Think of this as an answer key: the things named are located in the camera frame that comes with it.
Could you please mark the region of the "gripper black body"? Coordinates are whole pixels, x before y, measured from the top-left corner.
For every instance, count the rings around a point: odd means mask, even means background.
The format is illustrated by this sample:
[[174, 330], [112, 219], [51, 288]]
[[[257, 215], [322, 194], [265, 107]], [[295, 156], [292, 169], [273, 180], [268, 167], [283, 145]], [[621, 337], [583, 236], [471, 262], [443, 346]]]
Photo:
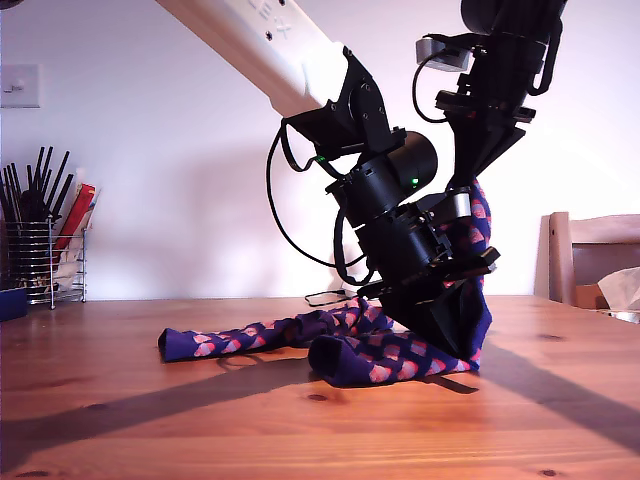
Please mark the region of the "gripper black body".
[[415, 203], [401, 205], [357, 230], [367, 264], [380, 279], [362, 286], [369, 299], [415, 294], [430, 299], [456, 281], [495, 270], [497, 249], [481, 246], [474, 252], [467, 232], [472, 215], [466, 211], [443, 216]]
[[448, 117], [529, 123], [536, 111], [523, 102], [542, 67], [543, 55], [543, 47], [476, 51], [471, 72], [459, 76], [457, 92], [440, 91], [436, 107]]

